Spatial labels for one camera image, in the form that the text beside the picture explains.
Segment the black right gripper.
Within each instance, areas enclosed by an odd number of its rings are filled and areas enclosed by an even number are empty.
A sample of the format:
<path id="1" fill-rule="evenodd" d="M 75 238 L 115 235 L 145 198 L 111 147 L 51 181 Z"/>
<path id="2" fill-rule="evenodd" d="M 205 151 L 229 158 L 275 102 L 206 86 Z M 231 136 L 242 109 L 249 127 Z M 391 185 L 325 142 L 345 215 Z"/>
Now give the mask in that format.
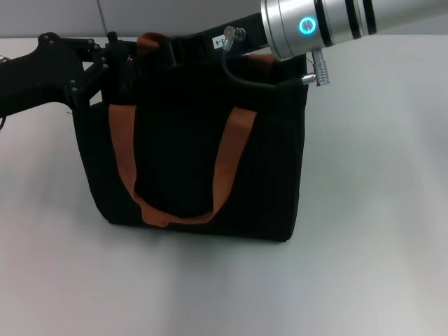
<path id="1" fill-rule="evenodd" d="M 261 13 L 227 22 L 188 36 L 172 39 L 139 39 L 139 64 L 142 69 L 169 69 L 175 64 L 194 64 L 221 58 L 225 28 L 231 26 L 246 32 L 243 41 L 235 41 L 230 55 L 244 55 L 267 46 Z"/>

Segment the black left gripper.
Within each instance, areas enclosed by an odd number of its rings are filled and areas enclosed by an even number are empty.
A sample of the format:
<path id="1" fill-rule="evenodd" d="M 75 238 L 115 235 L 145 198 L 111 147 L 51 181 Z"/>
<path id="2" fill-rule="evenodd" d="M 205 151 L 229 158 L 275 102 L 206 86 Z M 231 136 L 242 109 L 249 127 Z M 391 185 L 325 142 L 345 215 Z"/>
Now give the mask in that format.
<path id="1" fill-rule="evenodd" d="M 92 39 L 44 33 L 28 55 L 1 63 L 1 117 L 58 102 L 82 110 L 90 100 L 114 102 L 130 92 L 137 77 L 137 43 L 106 35 Z"/>

